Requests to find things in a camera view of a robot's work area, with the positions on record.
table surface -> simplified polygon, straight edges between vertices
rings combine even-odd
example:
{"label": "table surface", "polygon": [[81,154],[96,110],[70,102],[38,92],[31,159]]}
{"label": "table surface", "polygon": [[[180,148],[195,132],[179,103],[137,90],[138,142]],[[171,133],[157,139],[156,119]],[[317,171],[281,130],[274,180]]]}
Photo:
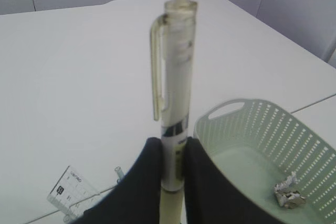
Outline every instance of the table surface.
{"label": "table surface", "polygon": [[[149,28],[165,1],[0,16],[1,223],[53,211],[46,197],[69,164],[96,189],[111,186],[114,167],[127,171],[160,135]],[[327,63],[228,0],[196,1],[190,134],[225,100],[262,98],[292,112],[336,94]]]}

basket hole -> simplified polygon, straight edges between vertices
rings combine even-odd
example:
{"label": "basket hole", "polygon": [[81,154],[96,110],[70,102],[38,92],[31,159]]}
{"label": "basket hole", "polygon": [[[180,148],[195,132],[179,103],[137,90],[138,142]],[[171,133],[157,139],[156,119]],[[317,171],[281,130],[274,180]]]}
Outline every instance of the basket hole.
{"label": "basket hole", "polygon": [[215,112],[211,113],[209,115],[209,119],[211,120],[211,119],[214,119],[214,118],[218,118],[222,115],[226,115],[226,114],[230,114],[230,113],[233,113],[235,111],[238,111],[238,110],[242,109],[244,104],[245,104],[244,102],[237,102],[237,103],[228,104],[224,107],[219,108]]}

basket handle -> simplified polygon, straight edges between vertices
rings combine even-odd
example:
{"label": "basket handle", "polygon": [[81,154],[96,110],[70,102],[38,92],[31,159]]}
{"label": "basket handle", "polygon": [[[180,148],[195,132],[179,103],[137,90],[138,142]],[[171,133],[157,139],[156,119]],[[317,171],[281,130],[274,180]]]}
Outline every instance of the basket handle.
{"label": "basket handle", "polygon": [[223,115],[240,111],[248,101],[248,99],[241,98],[223,102],[208,111],[202,118],[212,120]]}

